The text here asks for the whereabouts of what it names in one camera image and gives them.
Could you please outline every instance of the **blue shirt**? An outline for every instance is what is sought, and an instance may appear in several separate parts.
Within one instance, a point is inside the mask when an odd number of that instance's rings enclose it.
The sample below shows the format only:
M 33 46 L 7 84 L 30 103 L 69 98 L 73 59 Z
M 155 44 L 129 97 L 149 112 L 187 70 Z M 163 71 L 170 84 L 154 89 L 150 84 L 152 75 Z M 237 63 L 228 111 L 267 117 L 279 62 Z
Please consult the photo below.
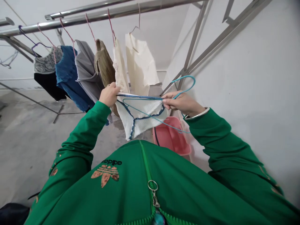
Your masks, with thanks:
M 57 86 L 65 90 L 77 107 L 82 111 L 93 108 L 95 103 L 89 98 L 83 88 L 76 82 L 77 68 L 72 46 L 61 46 L 62 59 L 55 65 Z

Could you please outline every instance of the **white wall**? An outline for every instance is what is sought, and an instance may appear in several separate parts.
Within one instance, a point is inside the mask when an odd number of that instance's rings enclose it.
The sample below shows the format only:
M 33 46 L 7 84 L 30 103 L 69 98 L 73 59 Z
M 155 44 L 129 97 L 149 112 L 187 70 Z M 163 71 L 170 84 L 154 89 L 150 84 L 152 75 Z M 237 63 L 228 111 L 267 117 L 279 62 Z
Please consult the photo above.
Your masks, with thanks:
M 121 7 L 124 5 L 142 3 L 149 0 L 132 1 L 128 3 L 119 4 L 109 8 Z M 10 17 L 15 26 L 0 27 L 0 30 L 17 28 L 18 25 L 30 25 L 37 22 L 46 21 L 44 16 L 50 13 L 76 8 L 79 6 L 99 2 L 99 0 L 87 1 L 61 1 L 61 0 L 7 0 L 8 4 L 13 8 L 16 14 L 25 22 L 23 23 L 18 16 L 10 9 L 4 1 L 0 1 L 0 15 L 2 17 Z M 150 51 L 156 61 L 158 71 L 165 71 L 171 61 L 172 53 L 174 51 L 178 35 L 181 31 L 184 22 L 188 5 L 178 6 L 170 9 L 160 10 L 156 12 L 148 12 L 141 14 L 141 31 L 135 29 L 133 35 L 141 40 L 146 40 Z M 121 43 L 123 54 L 125 57 L 125 34 L 133 30 L 134 26 L 138 25 L 138 15 L 127 17 L 120 17 L 112 19 L 112 27 L 115 31 L 116 37 Z M 110 24 L 108 20 L 93 22 L 91 28 L 94 32 L 95 38 L 104 41 L 109 54 L 113 57 L 113 39 Z M 86 41 L 92 50 L 96 52 L 94 40 L 87 24 L 67 27 L 73 39 Z M 44 32 L 50 40 L 59 45 L 58 38 L 54 30 Z M 35 35 L 47 46 L 51 46 L 49 41 L 39 32 Z M 34 42 L 38 42 L 33 34 L 28 35 Z M 24 36 L 17 36 L 17 39 L 24 42 L 26 45 L 32 47 L 33 44 Z M 63 31 L 63 39 L 66 45 L 72 45 L 72 42 L 65 31 Z M 7 45 L 5 41 L 0 41 L 0 45 Z M 46 56 L 48 51 L 42 46 L 35 48 L 36 52 L 42 56 Z M 12 47 L 0 46 L 0 58 L 6 59 L 14 53 Z M 164 76 L 165 73 L 159 73 L 159 76 Z M 29 62 L 21 54 L 12 63 L 12 69 L 0 66 L 0 82 L 18 89 L 34 89 L 39 88 L 39 84 L 33 80 L 33 64 Z
M 213 1 L 193 60 L 227 26 L 220 25 L 227 3 Z M 184 26 L 186 22 L 191 24 L 190 20 L 195 21 L 195 14 L 192 15 L 191 10 L 196 9 L 190 6 Z M 185 42 L 177 44 L 177 47 L 188 47 L 190 40 L 187 38 Z M 251 145 L 269 173 L 283 188 L 286 198 L 298 207 L 299 43 L 300 2 L 273 0 L 193 74 L 197 82 L 190 91 L 202 105 L 212 107 L 224 117 L 231 124 L 233 133 Z M 181 57 L 177 60 L 184 61 L 187 49 L 177 51 Z M 176 74 L 182 67 L 183 64 L 176 68 Z M 175 75 L 169 73 L 171 70 L 174 67 L 168 68 L 164 86 Z M 182 89 L 190 85 L 190 82 L 185 82 Z M 203 153 L 203 147 L 195 140 L 192 145 L 195 149 L 194 162 L 208 171 L 208 157 Z

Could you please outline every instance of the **green track jacket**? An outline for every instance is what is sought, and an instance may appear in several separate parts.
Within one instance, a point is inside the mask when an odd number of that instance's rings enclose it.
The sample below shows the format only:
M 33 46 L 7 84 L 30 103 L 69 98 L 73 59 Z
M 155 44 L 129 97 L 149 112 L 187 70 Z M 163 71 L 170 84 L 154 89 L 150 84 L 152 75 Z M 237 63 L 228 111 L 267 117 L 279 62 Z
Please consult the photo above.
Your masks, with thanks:
M 210 156 L 208 174 L 167 148 L 139 140 L 91 169 L 90 151 L 109 113 L 97 102 L 62 144 L 26 225 L 151 224 L 156 208 L 149 180 L 158 184 L 157 209 L 168 224 L 300 224 L 299 211 L 250 146 L 212 109 L 187 120 Z

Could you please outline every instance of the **metal drying rack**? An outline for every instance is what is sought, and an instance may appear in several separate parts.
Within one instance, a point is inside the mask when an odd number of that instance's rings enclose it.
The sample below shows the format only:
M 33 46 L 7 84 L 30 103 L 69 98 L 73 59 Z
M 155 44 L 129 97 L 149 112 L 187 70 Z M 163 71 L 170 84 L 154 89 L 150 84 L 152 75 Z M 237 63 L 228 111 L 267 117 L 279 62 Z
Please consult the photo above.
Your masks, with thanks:
M 132 0 L 106 0 L 103 2 L 95 3 L 95 4 L 90 4 L 86 5 L 83 7 L 63 11 L 63 12 L 58 12 L 58 13 L 53 13 L 49 15 L 45 15 L 46 22 L 39 23 L 39 27 L 42 31 L 45 30 L 53 30 L 55 29 L 55 32 L 59 38 L 60 44 L 64 45 L 63 38 L 62 38 L 62 31 L 59 30 L 62 28 L 61 23 L 59 20 L 55 20 L 57 18 L 64 18 L 65 16 L 70 16 L 74 15 L 77 13 L 82 13 L 94 9 L 99 9 L 99 8 L 104 8 L 120 3 L 125 3 L 129 2 Z M 146 12 L 151 12 L 151 11 L 156 11 L 156 10 L 161 10 L 161 9 L 166 9 L 166 8 L 171 8 L 174 6 L 179 6 L 179 5 L 184 5 L 184 4 L 190 4 L 192 3 L 195 5 L 197 8 L 200 9 L 195 30 L 192 36 L 191 44 L 187 53 L 187 58 L 185 60 L 184 67 L 182 70 L 177 74 L 177 76 L 173 79 L 176 80 L 179 77 L 190 75 L 192 72 L 194 72 L 207 58 L 207 56 L 210 56 L 216 49 L 217 47 L 225 40 L 225 38 L 232 33 L 236 29 L 239 24 L 241 24 L 250 14 L 252 14 L 255 10 L 259 10 L 261 5 L 263 5 L 264 2 L 270 1 L 270 0 L 253 0 L 245 10 L 243 10 L 236 19 L 232 19 L 229 14 L 230 10 L 232 8 L 234 0 L 229 0 L 227 9 L 225 11 L 224 19 L 222 21 L 226 22 L 229 24 L 229 26 L 212 42 L 212 44 L 204 50 L 204 52 L 193 62 L 191 63 L 190 66 L 189 63 L 191 61 L 191 55 L 195 47 L 195 42 L 199 34 L 199 30 L 203 21 L 204 14 L 206 12 L 207 6 L 209 1 L 212 0 L 153 0 L 149 2 L 144 2 L 140 4 L 133 4 L 129 6 L 123 6 L 120 8 L 114 8 L 109 11 L 110 18 L 118 18 L 118 17 L 123 17 L 123 16 L 129 16 L 129 15 L 134 15 L 134 14 L 139 14 L 139 13 L 146 13 Z M 101 21 L 101 20 L 107 20 L 109 19 L 108 17 L 108 12 L 107 10 L 100 11 L 100 12 L 93 12 L 93 13 L 88 13 L 87 14 L 89 18 L 89 22 L 96 22 L 96 21 Z M 68 17 L 62 19 L 62 23 L 64 27 L 68 26 L 75 26 L 79 24 L 84 24 L 87 23 L 85 15 L 80 15 L 80 16 L 74 16 L 74 17 Z M 0 20 L 0 26 L 5 26 L 5 25 L 13 25 L 13 21 L 11 21 L 9 18 L 5 18 L 4 20 Z M 34 33 L 34 32 L 39 32 L 39 28 L 37 24 L 33 25 L 28 25 L 22 27 L 22 30 L 25 34 L 27 33 Z M 10 44 L 12 47 L 14 47 L 18 52 L 20 52 L 24 57 L 26 57 L 30 62 L 33 63 L 33 60 L 24 52 L 26 51 L 27 53 L 34 55 L 33 51 L 26 45 L 24 45 L 22 42 L 17 40 L 14 36 L 17 35 L 22 35 L 20 33 L 20 30 L 18 28 L 14 29 L 9 29 L 9 30 L 4 30 L 0 31 L 0 39 L 5 40 L 8 44 Z M 181 79 L 179 81 L 178 86 L 175 84 L 175 87 L 177 90 L 180 90 L 183 84 L 183 80 Z M 173 82 L 169 83 L 169 85 L 163 90 L 163 92 L 160 94 L 162 96 L 173 84 Z M 61 106 L 60 110 L 54 111 L 43 104 L 29 98 L 28 96 L 8 87 L 7 85 L 0 83 L 0 85 L 6 87 L 9 90 L 12 90 L 13 92 L 16 92 L 23 97 L 37 103 L 38 105 L 56 113 L 56 118 L 54 119 L 53 123 L 56 123 L 58 116 L 63 115 L 63 114 L 75 114 L 75 113 L 83 113 L 83 112 L 61 112 L 64 105 Z

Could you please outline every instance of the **purple hanger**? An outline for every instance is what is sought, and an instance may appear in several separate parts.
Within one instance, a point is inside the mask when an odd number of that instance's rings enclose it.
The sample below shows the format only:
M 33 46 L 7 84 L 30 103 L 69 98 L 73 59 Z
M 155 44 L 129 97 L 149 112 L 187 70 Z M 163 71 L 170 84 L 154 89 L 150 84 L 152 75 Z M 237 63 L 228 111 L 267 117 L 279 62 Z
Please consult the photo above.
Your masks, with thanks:
M 34 54 L 34 56 L 37 58 L 38 56 L 35 54 L 35 51 L 33 50 L 36 46 L 38 46 L 38 44 L 41 44 L 41 45 L 43 45 L 43 46 L 45 46 L 46 48 L 51 48 L 51 47 L 48 47 L 48 46 L 46 46 L 46 45 L 44 45 L 43 43 L 41 43 L 41 42 L 39 42 L 39 43 L 34 43 L 34 41 L 33 40 L 31 40 L 25 33 L 24 33 L 24 31 L 21 29 L 21 25 L 19 25 L 19 31 L 21 32 L 21 34 L 23 34 L 25 37 L 27 37 L 33 44 L 34 44 L 34 46 L 31 48 L 31 50 L 33 51 L 33 54 Z

